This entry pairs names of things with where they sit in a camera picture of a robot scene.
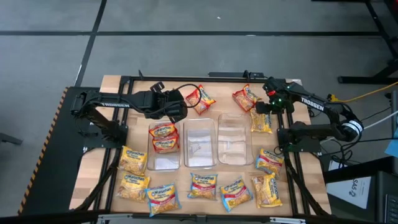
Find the clear plastic container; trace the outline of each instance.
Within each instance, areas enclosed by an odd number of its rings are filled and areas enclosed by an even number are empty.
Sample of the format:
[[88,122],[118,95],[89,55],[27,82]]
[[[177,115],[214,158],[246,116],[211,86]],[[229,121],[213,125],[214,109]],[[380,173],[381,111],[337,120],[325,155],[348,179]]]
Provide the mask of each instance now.
[[218,116],[218,160],[228,165],[250,165],[254,162],[250,116],[246,114]]
[[[149,125],[149,129],[154,128],[159,124],[168,124],[170,121],[157,121]],[[180,125],[174,124],[178,133],[180,134]],[[181,136],[178,139],[178,145],[180,149],[177,152],[170,153],[157,153],[155,152],[154,145],[152,144],[153,136],[148,132],[148,165],[149,170],[162,170],[162,171],[173,171],[180,168],[181,160]]]
[[184,122],[184,164],[187,167],[210,168],[217,165],[217,135],[210,118]]

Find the ramen noodle package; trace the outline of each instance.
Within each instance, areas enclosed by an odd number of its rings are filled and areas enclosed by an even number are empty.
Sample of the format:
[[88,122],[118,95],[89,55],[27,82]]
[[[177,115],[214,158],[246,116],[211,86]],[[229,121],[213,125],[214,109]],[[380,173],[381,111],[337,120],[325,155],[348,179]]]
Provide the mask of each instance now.
[[150,177],[139,177],[128,172],[123,172],[122,182],[116,196],[145,202],[145,189],[148,187]]
[[177,152],[180,148],[178,145],[178,134],[167,137],[157,137],[152,140],[154,150],[157,153]]
[[234,207],[248,202],[253,199],[253,194],[243,183],[242,177],[231,185],[220,187],[221,200],[227,212],[230,212]]
[[166,137],[177,132],[173,123],[158,124],[154,128],[149,130],[149,133],[155,137]]
[[217,174],[196,175],[191,173],[191,192],[188,198],[207,198],[216,200]]
[[193,106],[195,104],[196,107],[194,107],[195,111],[198,112],[199,115],[201,115],[203,112],[205,112],[208,108],[210,108],[210,105],[212,105],[213,103],[216,103],[215,100],[211,99],[209,95],[207,95],[207,93],[205,92],[205,89],[203,88],[202,85],[198,86],[200,89],[200,93],[201,93],[201,100],[198,103],[199,100],[199,90],[194,90],[191,94],[189,94],[187,97],[185,97],[185,99],[188,100],[188,102]]
[[146,166],[147,154],[145,152],[137,152],[127,146],[123,146],[119,163],[120,169],[129,171],[135,175],[144,175]]
[[242,90],[233,93],[232,97],[245,112],[248,112],[257,101],[261,100],[250,90],[249,84],[245,85]]
[[276,186],[275,174],[253,177],[251,180],[256,190],[257,208],[282,206]]
[[181,208],[174,183],[145,189],[148,196],[149,216]]
[[251,131],[262,133],[270,133],[271,130],[271,116],[269,114],[258,114],[255,108],[250,110],[251,116]]
[[278,177],[283,163],[284,158],[282,156],[261,149],[256,159],[256,169],[263,170],[267,174],[275,173],[276,177]]

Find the wooden board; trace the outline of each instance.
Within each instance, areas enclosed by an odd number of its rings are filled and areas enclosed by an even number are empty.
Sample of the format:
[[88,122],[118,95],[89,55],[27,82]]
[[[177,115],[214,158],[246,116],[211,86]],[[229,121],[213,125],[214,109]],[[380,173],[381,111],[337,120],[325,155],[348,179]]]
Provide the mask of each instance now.
[[[104,76],[101,91],[116,93],[118,91],[120,76]],[[148,90],[155,82],[135,81],[133,86],[133,93],[137,91]],[[165,90],[176,88],[184,84],[183,82],[164,82]],[[244,83],[193,83],[196,85],[202,84],[205,91],[217,102],[213,104],[210,109],[199,116],[193,109],[188,110],[190,118],[211,118],[215,121],[217,128],[218,116],[221,113],[243,113],[243,110],[233,101],[231,95],[233,92],[241,90]],[[262,84],[251,83],[251,90],[268,101],[265,91],[262,89]],[[188,86],[180,89],[183,96],[187,96],[194,90],[194,87]],[[295,103],[295,113],[293,114],[294,121],[303,121],[310,124],[307,107],[301,103]],[[107,118],[111,118],[113,109],[111,108],[98,108]],[[286,116],[284,115],[284,124],[287,124]],[[129,110],[127,125],[129,132],[127,137],[127,146],[142,152],[147,152],[147,138],[148,127],[154,120],[145,119],[143,114],[139,114],[134,110]],[[268,133],[252,133],[252,150],[253,156],[256,157],[261,147],[272,151],[277,145],[276,129],[278,127],[276,115],[272,115],[272,131],[273,134]],[[75,191],[71,200],[70,208],[77,207],[84,198],[91,192],[93,187],[98,181],[100,175],[101,164],[103,161],[104,149],[96,149],[85,155],[81,161],[81,166],[76,180]],[[322,170],[319,161],[309,153],[300,154],[302,161],[302,168],[305,177],[305,183],[315,200],[322,206],[324,210],[330,213],[330,206],[328,196],[326,194],[326,187],[323,181]],[[233,183],[239,176],[242,176],[246,186],[253,191],[251,177],[263,175],[264,173],[256,170],[254,164],[249,166],[228,166],[220,164],[220,162],[212,169],[192,169],[186,167],[183,163],[183,149],[180,156],[181,166],[178,170],[173,172],[156,172],[146,170],[146,176],[151,177],[149,187],[156,187],[159,185],[169,184],[174,182],[178,189],[178,196],[182,204],[180,210],[170,211],[169,213],[180,214],[212,214],[212,215],[292,215],[290,206],[289,190],[287,185],[286,170],[283,166],[280,177],[277,181],[279,196],[282,200],[283,206],[274,208],[258,209],[255,205],[255,200],[246,202],[227,213],[220,197],[220,191],[217,188],[217,201],[205,199],[190,199],[187,194],[190,189],[190,173],[196,174],[218,174],[218,187]],[[124,213],[147,213],[149,211],[146,203],[132,202],[127,199],[118,198],[115,193],[121,181],[121,172],[118,172],[116,180],[115,192],[112,201],[112,212]],[[298,202],[299,212],[302,210],[302,201],[300,191],[295,186],[296,198]],[[104,207],[106,200],[106,190],[103,192],[101,200],[101,208]]]

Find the black wire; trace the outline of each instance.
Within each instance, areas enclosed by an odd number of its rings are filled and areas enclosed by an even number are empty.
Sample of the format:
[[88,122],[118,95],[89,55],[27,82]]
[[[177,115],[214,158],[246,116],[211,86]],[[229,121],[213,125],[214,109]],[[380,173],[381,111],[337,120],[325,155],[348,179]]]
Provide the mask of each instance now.
[[[184,85],[182,85],[182,86],[180,86],[180,87],[177,87],[176,90],[179,90],[180,88],[183,88],[183,87],[185,87],[185,86],[194,86],[194,87],[199,91],[199,100],[198,100],[198,102],[197,102],[195,105],[186,106],[187,108],[196,107],[196,106],[200,103],[200,101],[201,101],[201,91],[200,91],[199,87],[196,86],[196,85],[194,85],[194,84],[187,83],[187,84],[184,84]],[[88,101],[86,101],[86,102],[83,104],[82,108],[83,108],[87,103],[89,103],[89,102],[90,102],[90,103],[98,103],[98,104],[100,104],[101,102],[99,102],[99,101],[93,101],[93,100],[96,99],[96,98],[97,98],[97,97],[94,97],[94,98],[91,98],[91,99],[89,99]],[[163,110],[165,110],[165,109],[167,109],[167,108],[169,108],[169,107],[171,107],[171,106],[174,106],[174,105],[179,104],[179,102],[175,102],[175,103],[169,104],[169,105],[167,105],[167,106],[165,106],[165,107],[163,107],[163,108],[161,108],[161,109],[158,109],[158,110],[156,110],[156,111],[152,111],[152,112],[148,113],[148,112],[142,111],[142,110],[139,109],[135,104],[131,103],[129,100],[127,100],[127,99],[125,99],[125,98],[121,98],[121,97],[117,97],[117,96],[103,96],[103,98],[108,98],[108,99],[120,99],[120,100],[123,100],[123,101],[125,101],[126,103],[128,103],[134,110],[136,110],[137,112],[142,113],[142,114],[144,114],[144,115],[156,114],[156,113],[159,113],[159,112],[161,112],[161,111],[163,111]]]
[[310,118],[316,118],[317,116],[319,116],[322,113],[321,111],[319,111],[319,113],[315,115],[315,113],[312,111],[312,109],[310,107],[307,107],[307,109],[308,109]]
[[[321,146],[321,148],[326,152],[326,154],[323,154],[323,156],[327,156],[327,155],[332,155],[331,159],[335,162],[339,163],[339,168],[342,168],[343,165],[347,165],[346,162],[356,162],[356,163],[361,163],[359,161],[355,161],[352,160],[351,157],[353,156],[353,151],[349,150],[350,148],[352,148],[353,146],[355,146],[357,143],[361,143],[361,142],[371,142],[371,141],[384,141],[384,140],[398,140],[398,138],[380,138],[380,139],[368,139],[368,140],[363,140],[363,141],[359,141],[357,139],[357,141],[352,142],[352,143],[348,143],[348,144],[344,144],[342,145],[340,142],[332,139],[331,141],[337,143],[340,146],[340,150],[337,152],[328,152],[325,148],[323,148]],[[337,153],[341,153],[341,158],[336,156],[335,154]]]
[[364,120],[366,120],[366,119],[369,119],[369,118],[371,118],[371,117],[373,117],[373,116],[375,116],[375,115],[378,115],[379,113],[383,113],[383,112],[385,112],[386,110],[388,110],[388,109],[390,109],[390,108],[391,108],[391,107],[389,106],[389,107],[387,107],[387,108],[384,109],[384,110],[381,110],[381,111],[379,111],[379,112],[377,112],[377,113],[372,114],[371,116],[368,116],[368,117],[362,119],[361,121],[364,121]]
[[[357,143],[359,143],[361,138],[362,138],[362,133],[359,134],[359,136],[355,142],[352,142],[352,143],[349,143],[346,145],[341,145],[340,142],[332,139],[333,142],[339,144],[340,150],[337,152],[331,152],[331,153],[328,152],[326,154],[323,154],[323,156],[332,155],[331,159],[333,161],[339,163],[338,168],[340,169],[340,168],[344,167],[344,165],[346,164],[347,161],[350,161],[351,157],[353,156],[353,152],[352,152],[352,150],[349,150],[349,149],[352,148],[353,146],[355,146]],[[336,156],[335,154],[337,154],[337,153],[341,153],[341,157]]]
[[275,148],[274,148],[274,153],[276,154],[276,155],[281,155],[283,152],[280,150],[280,146],[276,146]]
[[181,88],[183,88],[183,87],[185,87],[185,86],[194,86],[194,87],[199,91],[199,100],[198,100],[198,102],[197,102],[195,105],[187,106],[187,108],[194,108],[194,107],[198,106],[198,104],[200,103],[200,100],[201,100],[201,91],[200,91],[200,88],[199,88],[198,86],[194,85],[194,84],[187,83],[187,84],[184,84],[184,85],[182,85],[182,86],[176,88],[176,90],[179,90],[179,89],[181,89]]

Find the robotic arm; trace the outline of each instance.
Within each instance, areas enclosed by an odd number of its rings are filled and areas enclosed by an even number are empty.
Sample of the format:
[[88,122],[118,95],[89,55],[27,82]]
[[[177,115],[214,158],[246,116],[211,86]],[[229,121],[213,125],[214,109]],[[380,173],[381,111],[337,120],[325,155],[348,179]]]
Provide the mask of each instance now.
[[121,147],[126,142],[127,126],[121,126],[117,121],[109,121],[96,110],[97,106],[131,108],[150,119],[168,116],[172,123],[184,119],[188,113],[187,108],[192,106],[187,106],[184,102],[179,88],[162,92],[163,88],[163,83],[158,82],[148,91],[139,91],[131,95],[86,91],[76,96],[71,114],[75,118],[91,121],[94,124],[91,126],[95,126],[91,127],[92,131],[97,132],[96,136],[91,137],[92,141],[88,140],[86,147]]
[[258,113],[283,113],[284,109],[288,113],[293,113],[293,103],[301,102],[329,117],[330,124],[306,125],[303,122],[296,121],[289,129],[278,130],[278,137],[282,138],[284,142],[298,145],[297,149],[291,148],[291,151],[307,151],[306,144],[315,143],[313,140],[325,139],[328,136],[333,136],[341,141],[352,141],[362,133],[362,123],[351,108],[344,103],[328,102],[307,92],[298,83],[286,83],[273,77],[267,80],[263,89],[269,97],[269,103],[257,102],[256,110]]

